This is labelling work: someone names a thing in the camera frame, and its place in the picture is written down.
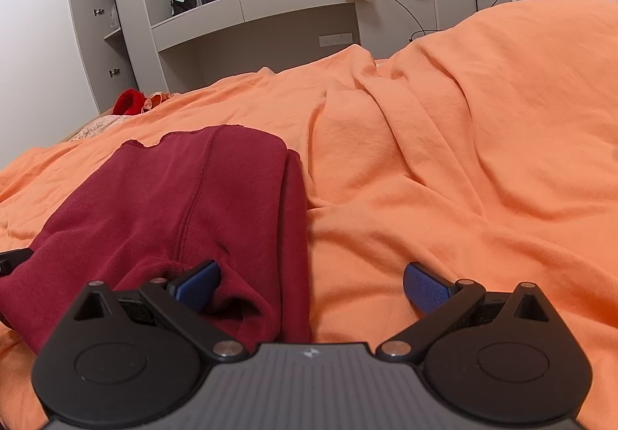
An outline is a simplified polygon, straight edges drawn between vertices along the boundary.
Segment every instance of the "red sweatshirt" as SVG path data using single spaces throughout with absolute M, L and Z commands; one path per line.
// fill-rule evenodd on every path
M 0 278 L 0 311 L 38 352 L 87 282 L 127 290 L 214 259 L 206 319 L 250 350 L 308 342 L 306 209 L 300 158 L 273 135 L 224 125 L 128 141 Z

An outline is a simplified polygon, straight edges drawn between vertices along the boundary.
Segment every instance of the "bed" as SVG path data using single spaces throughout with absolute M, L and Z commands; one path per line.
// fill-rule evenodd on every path
M 525 0 L 479 12 L 376 64 L 359 46 L 177 95 L 94 138 L 31 149 L 0 172 L 0 251 L 27 246 L 121 143 L 240 124 L 302 159 L 311 326 L 372 347 L 418 317 L 421 261 L 496 291 L 534 281 L 584 348 L 590 430 L 618 420 L 618 3 Z M 44 422 L 34 355 L 0 335 L 6 428 Z

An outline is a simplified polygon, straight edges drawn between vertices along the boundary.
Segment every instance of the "cabinet door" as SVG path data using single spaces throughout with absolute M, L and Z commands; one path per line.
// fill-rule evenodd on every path
M 114 0 L 69 0 L 81 60 L 101 112 L 124 90 L 137 87 L 122 32 L 104 39 L 112 31 L 113 5 Z

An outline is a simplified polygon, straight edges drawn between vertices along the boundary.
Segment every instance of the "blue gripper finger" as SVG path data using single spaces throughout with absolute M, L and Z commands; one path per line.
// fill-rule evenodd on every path
M 211 300 L 220 281 L 219 265 L 211 259 L 170 282 L 168 290 L 177 301 L 198 312 Z
M 411 262 L 404 270 L 404 292 L 420 311 L 427 314 L 453 297 L 457 287 L 422 264 Z

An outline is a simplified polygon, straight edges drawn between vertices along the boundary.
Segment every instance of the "seam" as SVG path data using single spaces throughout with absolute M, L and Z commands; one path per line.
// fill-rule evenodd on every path
M 206 171 L 208 170 L 208 164 L 210 163 L 210 157 L 212 156 L 212 150 L 214 148 L 214 143 L 224 128 L 225 128 L 224 125 L 217 128 L 212 134 L 212 137 L 210 138 L 208 142 L 208 149 L 206 150 L 206 157 L 202 165 L 202 170 L 200 171 L 197 187 L 193 193 L 193 196 L 190 202 L 187 205 L 187 208 L 185 209 L 185 212 L 182 216 L 182 221 L 180 223 L 180 226 L 178 227 L 178 234 L 176 235 L 176 243 L 175 243 L 175 250 L 174 250 L 174 259 L 177 262 L 180 262 L 182 253 L 185 248 L 188 227 L 189 227 L 191 218 L 193 216 L 193 213 L 195 211 L 195 205 L 197 204 L 200 194 L 202 193 L 204 181 L 206 178 Z

